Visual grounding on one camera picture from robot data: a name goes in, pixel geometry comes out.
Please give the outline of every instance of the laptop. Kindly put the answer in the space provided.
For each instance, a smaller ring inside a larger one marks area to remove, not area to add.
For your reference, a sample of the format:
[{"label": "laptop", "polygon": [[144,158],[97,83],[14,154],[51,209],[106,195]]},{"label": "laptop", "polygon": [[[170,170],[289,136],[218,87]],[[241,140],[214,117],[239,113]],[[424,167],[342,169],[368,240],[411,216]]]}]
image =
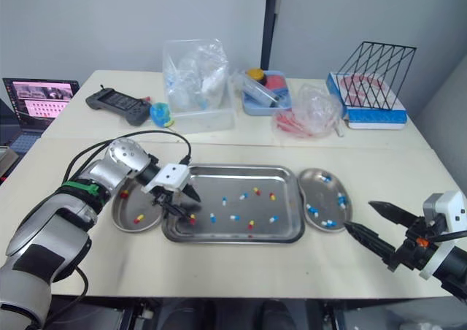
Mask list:
[{"label": "laptop", "polygon": [[9,147],[25,154],[80,89],[76,80],[3,78],[20,124]]}]

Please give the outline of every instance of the metal tray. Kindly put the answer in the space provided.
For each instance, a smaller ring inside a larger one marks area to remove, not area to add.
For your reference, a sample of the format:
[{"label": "metal tray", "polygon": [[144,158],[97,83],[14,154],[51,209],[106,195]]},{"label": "metal tray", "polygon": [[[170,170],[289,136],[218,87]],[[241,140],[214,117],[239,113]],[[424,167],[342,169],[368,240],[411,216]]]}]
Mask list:
[{"label": "metal tray", "polygon": [[[352,202],[335,175],[318,168],[306,169],[298,176],[298,184],[304,199],[307,223],[321,231],[345,230],[344,222],[352,219]],[[345,208],[339,205],[339,193],[345,197]],[[317,210],[317,215],[309,211],[307,204]],[[336,225],[324,226],[322,223],[328,220],[335,222]]]},{"label": "metal tray", "polygon": [[[120,193],[128,190],[128,198],[122,199]],[[153,206],[153,197],[141,191],[135,180],[126,180],[112,204],[112,218],[117,228],[127,233],[137,233],[157,226],[161,222],[162,208]],[[134,219],[144,215],[139,223]]]},{"label": "metal tray", "polygon": [[[289,243],[303,235],[300,192],[297,179],[289,169],[202,164],[192,165],[190,173],[190,182],[201,197],[201,203],[180,196],[180,204],[193,213],[196,220],[191,224],[168,215],[162,229],[171,241]],[[275,201],[271,200],[270,193],[276,196]]]}]

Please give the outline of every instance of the wire rack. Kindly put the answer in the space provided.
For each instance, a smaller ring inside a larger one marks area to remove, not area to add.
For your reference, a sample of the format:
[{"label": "wire rack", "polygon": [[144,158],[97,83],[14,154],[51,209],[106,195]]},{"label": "wire rack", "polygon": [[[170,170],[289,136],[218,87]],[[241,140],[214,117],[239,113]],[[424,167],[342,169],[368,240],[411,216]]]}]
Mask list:
[{"label": "wire rack", "polygon": [[362,42],[336,73],[347,106],[392,110],[416,47]]}]

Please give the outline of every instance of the gray wall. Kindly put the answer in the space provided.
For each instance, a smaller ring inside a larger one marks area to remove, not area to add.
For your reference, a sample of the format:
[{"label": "gray wall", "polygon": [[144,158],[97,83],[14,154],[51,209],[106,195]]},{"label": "gray wall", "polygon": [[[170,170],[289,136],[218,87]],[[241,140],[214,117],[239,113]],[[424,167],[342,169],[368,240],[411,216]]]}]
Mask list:
[{"label": "gray wall", "polygon": [[265,2],[0,0],[0,73],[83,83],[96,69],[161,71],[165,40],[213,37],[232,66],[258,66]]},{"label": "gray wall", "polygon": [[418,129],[464,193],[467,193],[466,115],[467,55],[415,119]]},{"label": "gray wall", "polygon": [[416,116],[467,53],[467,0],[282,0],[270,68],[325,78],[363,40],[418,48],[401,90]]}]

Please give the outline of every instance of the round metal dish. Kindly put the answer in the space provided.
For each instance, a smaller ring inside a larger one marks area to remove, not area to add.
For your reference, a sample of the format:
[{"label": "round metal dish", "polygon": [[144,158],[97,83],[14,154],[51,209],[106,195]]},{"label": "round metal dish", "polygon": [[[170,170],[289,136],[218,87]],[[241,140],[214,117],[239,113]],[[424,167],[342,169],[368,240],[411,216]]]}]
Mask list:
[{"label": "round metal dish", "polygon": [[[352,219],[352,202],[344,186],[333,174],[318,168],[305,169],[298,177],[298,185],[304,198],[306,222],[327,232],[345,230],[344,222]],[[345,196],[345,208],[339,205],[339,193]],[[318,211],[315,215],[306,205]],[[335,226],[324,226],[322,222],[331,220]]]},{"label": "round metal dish", "polygon": [[[122,199],[120,193],[128,190],[128,198]],[[162,208],[152,205],[153,197],[141,191],[141,185],[135,180],[127,180],[112,204],[112,218],[117,228],[127,233],[138,233],[157,226],[161,222]],[[134,220],[144,215],[139,223]]]}]

